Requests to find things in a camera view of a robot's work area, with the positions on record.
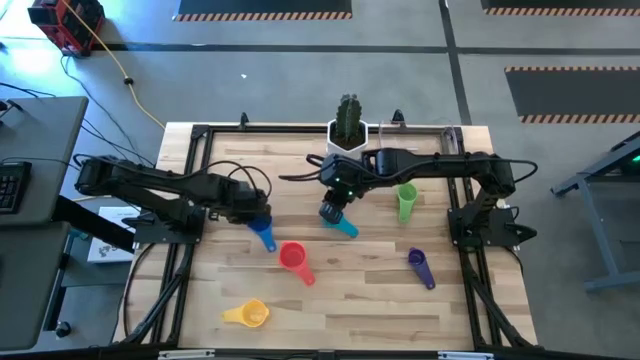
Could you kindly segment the teal measuring cup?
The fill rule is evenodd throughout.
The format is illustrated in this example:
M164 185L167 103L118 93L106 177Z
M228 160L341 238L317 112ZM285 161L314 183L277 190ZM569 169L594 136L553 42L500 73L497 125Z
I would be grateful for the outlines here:
M328 222L327 220L324 220L323 225L326 228L338 230L346 234L350 238L356 238L359 235L358 228L355 225L353 225L351 222L349 222L345 216L343 216L338 223L331 223L331 222Z

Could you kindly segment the blue measuring cup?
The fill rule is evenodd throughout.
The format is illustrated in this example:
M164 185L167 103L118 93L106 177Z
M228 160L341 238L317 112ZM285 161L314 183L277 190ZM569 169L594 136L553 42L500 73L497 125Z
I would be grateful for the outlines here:
M277 244L273 237L271 216L256 217L251 220L247 226L260 238L262 244L269 253L277 250Z

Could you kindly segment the red measuring cup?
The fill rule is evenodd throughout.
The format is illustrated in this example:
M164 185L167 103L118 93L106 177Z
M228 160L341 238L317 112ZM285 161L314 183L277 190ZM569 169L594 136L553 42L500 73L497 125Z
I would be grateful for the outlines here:
M279 253L280 265L295 274L306 286L315 284L315 276L309 266L306 248L299 242L283 242Z

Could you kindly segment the green measuring cup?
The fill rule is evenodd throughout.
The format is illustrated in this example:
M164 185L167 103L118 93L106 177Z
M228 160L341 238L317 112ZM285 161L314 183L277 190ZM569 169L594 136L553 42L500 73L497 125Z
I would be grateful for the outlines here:
M418 191L413 184L405 183L397 188L396 194L398 198L398 221L406 224L410 221Z

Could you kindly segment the purple measuring cup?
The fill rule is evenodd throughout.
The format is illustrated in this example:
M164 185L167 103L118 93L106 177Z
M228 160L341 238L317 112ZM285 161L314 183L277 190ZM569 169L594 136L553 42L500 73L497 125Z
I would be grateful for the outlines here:
M428 290L433 290L436 287L427 257L422 250L411 247L408 253L408 263Z

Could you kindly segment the yellow measuring cup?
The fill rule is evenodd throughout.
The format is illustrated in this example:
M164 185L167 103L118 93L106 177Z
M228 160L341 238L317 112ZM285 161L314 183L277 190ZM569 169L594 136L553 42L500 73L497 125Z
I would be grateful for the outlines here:
M226 310L222 313L226 323L237 323L250 328L262 326L270 315L269 308L258 299L251 299L245 304Z

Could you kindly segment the white hexagonal plant pot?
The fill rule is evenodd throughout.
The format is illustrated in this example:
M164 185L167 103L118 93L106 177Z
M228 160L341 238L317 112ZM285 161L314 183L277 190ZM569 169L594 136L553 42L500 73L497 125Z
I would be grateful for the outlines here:
M360 144L358 146L354 146L349 149L341 147L339 144L332 140L332 136L336 132L336 124L336 119L333 119L327 123L326 153L328 155L338 154L355 160L359 160L361 158L362 152L367 148L369 143L368 124L362 120L359 121L359 131L362 136L362 140L360 141Z

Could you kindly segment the green cactus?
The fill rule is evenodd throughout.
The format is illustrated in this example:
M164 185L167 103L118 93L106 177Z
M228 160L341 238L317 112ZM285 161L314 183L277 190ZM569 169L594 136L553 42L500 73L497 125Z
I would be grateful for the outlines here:
M360 138L362 106L356 94L345 94L336 113L335 139L342 145L350 145Z

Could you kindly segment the white printed paper sheet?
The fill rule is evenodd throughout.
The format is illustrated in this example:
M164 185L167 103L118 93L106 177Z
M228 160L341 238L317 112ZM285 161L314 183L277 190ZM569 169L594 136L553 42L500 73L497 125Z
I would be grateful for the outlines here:
M125 218L134 218L140 214L139 207L101 207L98 214L104 219L123 227L125 230L134 234L136 230L126 225L123 220ZM87 261L89 263L120 263L131 262L134 255L127 251L114 247L99 238L93 238L90 244Z

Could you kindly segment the black hazard-striped floor mat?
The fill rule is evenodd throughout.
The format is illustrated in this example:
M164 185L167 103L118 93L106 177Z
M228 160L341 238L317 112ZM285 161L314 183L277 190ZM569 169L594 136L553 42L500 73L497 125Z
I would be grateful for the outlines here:
M635 16L640 0L480 0L496 16Z
M352 17L351 0L179 0L173 21L315 21Z
M508 66L524 124L640 123L638 66Z

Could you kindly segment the grey desk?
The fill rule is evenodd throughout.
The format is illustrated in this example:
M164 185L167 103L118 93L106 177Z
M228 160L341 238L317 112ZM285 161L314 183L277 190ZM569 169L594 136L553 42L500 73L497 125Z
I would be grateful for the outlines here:
M0 211L0 352L39 338L70 230L52 217L88 105L85 97L15 102L0 127L0 165L31 169L17 211Z

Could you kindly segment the black keyboard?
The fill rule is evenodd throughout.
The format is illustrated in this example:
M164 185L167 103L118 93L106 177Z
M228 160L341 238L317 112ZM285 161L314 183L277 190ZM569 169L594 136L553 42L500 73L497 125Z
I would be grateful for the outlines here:
M31 178L30 162L0 164L0 215L16 214Z

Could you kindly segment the red and black tool case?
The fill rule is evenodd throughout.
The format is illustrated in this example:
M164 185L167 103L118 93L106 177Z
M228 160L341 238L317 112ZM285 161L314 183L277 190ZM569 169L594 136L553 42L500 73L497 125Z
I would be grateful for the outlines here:
M95 33L100 31L105 13L98 0L34 0L32 5L27 8L30 21L64 55L89 57L95 38L69 11L66 4L91 30Z

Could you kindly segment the black aluminium rig frame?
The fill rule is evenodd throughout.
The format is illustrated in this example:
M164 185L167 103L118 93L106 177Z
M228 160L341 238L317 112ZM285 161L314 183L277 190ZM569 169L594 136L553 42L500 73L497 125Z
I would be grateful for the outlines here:
M273 233L307 251L315 284L306 286L282 268L276 253L242 226L225 220L205 226L187 285L177 344L181 348L321 350L469 350L473 346L460 256L447 212L478 192L473 181L416 182L417 203L408 224L397 219L397 195L378 189L347 206L356 238L326 228L318 214L325 190L316 182L292 182L312 171L308 154L324 154L321 125L258 124L240 129L209 125L202 139L190 123L167 126L158 165L182 171L188 159L213 161L227 174L249 165L270 191ZM436 287L428 290L408 263L422 250ZM251 299L270 310L257 328L223 321L222 313Z

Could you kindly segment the grey metal table frame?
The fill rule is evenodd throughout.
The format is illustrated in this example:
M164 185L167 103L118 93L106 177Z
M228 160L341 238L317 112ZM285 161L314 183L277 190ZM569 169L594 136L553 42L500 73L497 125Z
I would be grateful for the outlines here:
M551 188L580 194L606 274L584 282L595 292L640 285L640 131Z

